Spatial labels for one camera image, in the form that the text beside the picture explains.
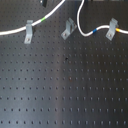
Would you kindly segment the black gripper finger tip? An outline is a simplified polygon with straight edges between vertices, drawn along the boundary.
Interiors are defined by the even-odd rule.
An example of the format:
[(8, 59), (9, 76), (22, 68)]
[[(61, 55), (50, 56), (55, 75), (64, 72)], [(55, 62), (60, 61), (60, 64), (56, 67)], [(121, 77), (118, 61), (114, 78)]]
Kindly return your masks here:
[(41, 0), (41, 4), (42, 4), (43, 7), (46, 7), (46, 5), (47, 5), (47, 0)]

